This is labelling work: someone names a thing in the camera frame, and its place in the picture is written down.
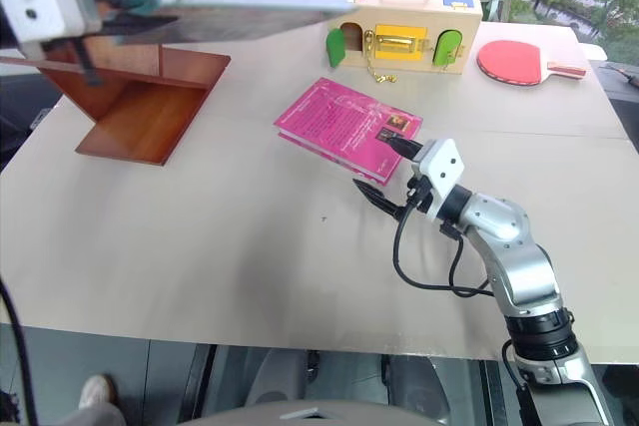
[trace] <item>person's foot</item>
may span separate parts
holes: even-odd
[[[115,403],[115,401],[116,388],[113,381],[104,374],[97,374],[84,383],[78,409],[88,408],[98,403]]]

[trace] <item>book cover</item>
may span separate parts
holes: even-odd
[[[275,125],[281,137],[385,185],[401,159],[385,141],[414,138],[421,118],[321,78]]]

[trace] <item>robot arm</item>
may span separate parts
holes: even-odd
[[[395,217],[415,208],[454,225],[485,264],[524,380],[517,385],[523,424],[611,425],[592,367],[572,332],[573,317],[563,305],[550,258],[535,243],[524,209],[457,185],[463,162],[453,140],[424,146],[401,138],[388,142],[412,160],[414,171],[407,201],[412,208],[397,207]],[[370,191],[364,194],[372,201]],[[391,213],[386,199],[374,203],[384,202],[383,210]]]

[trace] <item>black cable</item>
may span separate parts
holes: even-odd
[[[508,352],[508,348],[511,345],[512,345],[512,339],[509,339],[508,341],[503,343],[503,346],[501,346],[501,360],[503,361],[503,365],[506,367],[506,370],[508,371],[508,375],[510,375],[510,379],[512,379],[512,382],[515,383],[515,388],[523,389],[523,386],[517,379],[517,376],[515,376],[515,372],[512,370],[512,366],[510,366],[510,363],[508,362],[508,356],[506,353]]]
[[[22,326],[18,320],[16,309],[11,301],[9,291],[2,282],[0,277],[0,296],[7,308],[9,314],[9,321],[11,322],[11,329],[13,330],[13,338],[16,342],[16,349],[18,350],[18,360],[20,363],[20,374],[22,376],[22,391],[24,396],[24,409],[27,413],[27,424],[31,426],[38,426],[38,416],[36,414],[36,405],[33,400],[33,385],[31,382],[31,370],[29,369],[29,358],[27,357],[27,347],[24,342],[24,335],[22,334]]]
[[[406,276],[406,274],[402,271],[401,267],[399,266],[399,242],[401,241],[401,234],[403,232],[403,228],[406,225],[406,221],[408,220],[408,217],[410,216],[410,214],[412,213],[414,209],[415,209],[415,204],[412,202],[408,202],[408,204],[405,207],[405,210],[403,211],[403,215],[399,219],[399,224],[397,225],[397,230],[395,231],[395,240],[392,244],[392,265],[394,266],[395,271],[397,272],[399,277],[403,279],[406,283],[408,283],[410,286],[414,286],[415,288],[430,289],[430,290],[436,290],[436,291],[453,291],[453,292],[459,291],[459,292],[467,293],[467,294],[471,293],[471,294],[483,294],[486,296],[494,296],[492,291],[486,291],[485,289],[468,288],[466,286],[450,286],[447,284],[426,284],[426,283],[420,283]]]
[[[463,238],[460,236],[457,238],[457,252],[455,253],[455,258],[452,259],[452,263],[450,264],[450,270],[448,271],[448,286],[452,288],[452,292],[459,296],[460,298],[472,298],[477,293],[464,293],[462,291],[457,291],[457,286],[455,286],[455,272],[457,270],[457,264],[461,259],[461,254],[463,253]],[[483,283],[477,286],[477,289],[484,289],[488,286],[488,279],[486,279]]]

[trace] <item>white table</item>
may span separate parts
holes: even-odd
[[[639,156],[594,74],[518,88],[481,74],[331,72],[323,29],[190,48],[233,60],[167,164],[85,157],[91,122],[66,99],[0,179],[2,274],[27,325],[224,344],[494,358],[507,337],[491,298],[411,288],[390,262],[395,222],[351,173],[283,141],[273,120],[327,76],[453,137],[462,184],[523,205],[552,256],[592,361],[639,361],[632,307]],[[530,39],[587,66],[567,28],[484,24],[474,44]],[[388,196],[404,198],[402,164]],[[445,282],[454,244],[417,215],[413,277]],[[484,277],[466,249],[460,283]]]

